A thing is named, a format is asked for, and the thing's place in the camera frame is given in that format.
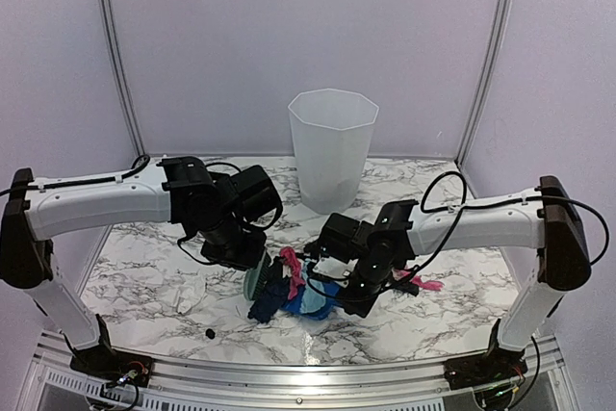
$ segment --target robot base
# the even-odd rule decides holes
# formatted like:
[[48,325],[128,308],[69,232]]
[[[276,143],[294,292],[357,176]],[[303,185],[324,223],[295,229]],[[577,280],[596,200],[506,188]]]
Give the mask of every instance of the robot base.
[[[135,379],[135,385],[138,387],[147,387],[147,384],[150,381],[150,376],[152,375],[152,365],[154,360],[151,356],[140,355],[138,353],[134,353],[132,351],[122,351],[115,350],[115,358],[119,365],[119,370],[122,373],[129,372],[133,369],[133,366],[136,366],[138,363],[141,363],[145,367],[145,372],[140,373]],[[88,368],[82,361],[73,356],[72,360],[70,360],[70,368],[76,372],[82,372],[87,375],[92,375],[94,377],[100,377],[101,379],[114,380],[117,379],[117,373],[115,372],[105,372],[100,371],[98,369]]]
[[492,326],[488,350],[476,355],[452,358],[445,362],[445,380],[452,390],[476,387],[526,374],[524,351],[511,351],[499,346],[501,320]]
[[495,362],[485,353],[479,353],[446,361],[445,380],[452,390],[459,390],[517,377],[516,369],[526,374],[526,361],[520,359]]

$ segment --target translucent plastic cup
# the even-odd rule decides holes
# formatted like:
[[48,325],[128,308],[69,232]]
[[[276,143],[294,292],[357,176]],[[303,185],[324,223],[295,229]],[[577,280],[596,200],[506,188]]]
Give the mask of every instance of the translucent plastic cup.
[[301,202],[319,214],[346,210],[359,188],[378,106],[360,93],[314,90],[289,105]]

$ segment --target blue cloth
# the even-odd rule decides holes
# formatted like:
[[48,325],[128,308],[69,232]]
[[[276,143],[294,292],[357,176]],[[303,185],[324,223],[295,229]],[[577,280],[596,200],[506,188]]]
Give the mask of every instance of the blue cloth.
[[[301,270],[301,277],[306,280],[308,274],[306,272],[306,264],[304,263]],[[333,297],[340,290],[340,286],[336,283],[322,283],[320,281],[310,280],[310,283],[319,291],[329,295],[326,297],[312,290],[307,284],[300,286],[297,296],[293,300],[289,300],[282,306],[283,310],[311,320],[324,320],[327,318],[332,309],[337,305]]]

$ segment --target crumpled clothing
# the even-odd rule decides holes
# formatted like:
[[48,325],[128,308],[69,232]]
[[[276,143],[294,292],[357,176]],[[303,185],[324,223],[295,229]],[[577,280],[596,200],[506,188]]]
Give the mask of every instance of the crumpled clothing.
[[305,286],[306,281],[301,277],[301,262],[295,255],[292,247],[283,247],[280,251],[282,263],[291,269],[291,287],[288,300],[293,300],[297,296],[299,286]]

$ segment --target dark blue cloth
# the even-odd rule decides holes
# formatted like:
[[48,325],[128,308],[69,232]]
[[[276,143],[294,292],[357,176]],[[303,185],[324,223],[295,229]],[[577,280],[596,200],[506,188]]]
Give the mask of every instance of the dark blue cloth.
[[258,322],[270,322],[287,298],[291,284],[289,278],[274,279],[268,282],[258,299],[250,307],[248,317]]

